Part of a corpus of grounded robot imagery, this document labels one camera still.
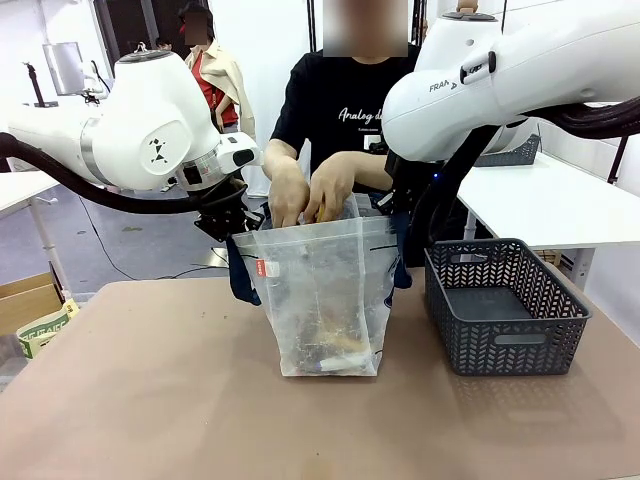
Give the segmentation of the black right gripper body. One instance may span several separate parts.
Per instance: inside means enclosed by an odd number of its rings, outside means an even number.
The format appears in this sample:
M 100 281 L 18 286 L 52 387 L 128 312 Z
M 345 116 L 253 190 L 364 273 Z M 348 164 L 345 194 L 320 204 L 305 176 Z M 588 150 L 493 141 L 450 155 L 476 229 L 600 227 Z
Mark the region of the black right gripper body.
M 392 179 L 392 193 L 395 203 L 410 203 L 413 198 L 418 163 L 408 161 L 394 152 L 389 152 L 385 163 L 385 172 Z

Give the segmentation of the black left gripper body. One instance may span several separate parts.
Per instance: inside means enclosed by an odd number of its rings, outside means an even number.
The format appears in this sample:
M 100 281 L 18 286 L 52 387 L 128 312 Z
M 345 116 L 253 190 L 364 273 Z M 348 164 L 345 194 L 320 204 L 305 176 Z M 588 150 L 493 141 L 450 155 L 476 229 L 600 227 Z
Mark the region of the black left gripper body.
M 240 179 L 226 179 L 198 193 L 201 217 L 218 218 L 226 213 L 239 214 L 247 209 L 244 197 L 248 185 Z

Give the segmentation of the person's right hand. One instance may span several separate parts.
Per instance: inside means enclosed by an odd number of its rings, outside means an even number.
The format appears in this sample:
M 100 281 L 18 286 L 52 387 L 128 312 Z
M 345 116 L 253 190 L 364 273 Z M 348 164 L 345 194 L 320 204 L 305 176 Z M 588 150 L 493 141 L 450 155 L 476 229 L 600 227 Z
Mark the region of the person's right hand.
M 269 208 L 274 228 L 295 226 L 307 207 L 309 185 L 296 163 L 277 167 L 271 176 Z

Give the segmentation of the person's left hand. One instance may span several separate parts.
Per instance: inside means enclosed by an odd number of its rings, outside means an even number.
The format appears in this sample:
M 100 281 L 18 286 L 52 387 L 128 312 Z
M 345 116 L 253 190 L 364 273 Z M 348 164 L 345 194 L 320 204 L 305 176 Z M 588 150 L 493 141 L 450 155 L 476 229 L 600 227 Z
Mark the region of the person's left hand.
M 339 152 L 323 161 L 311 176 L 304 218 L 329 222 L 342 213 L 355 183 L 354 152 Z

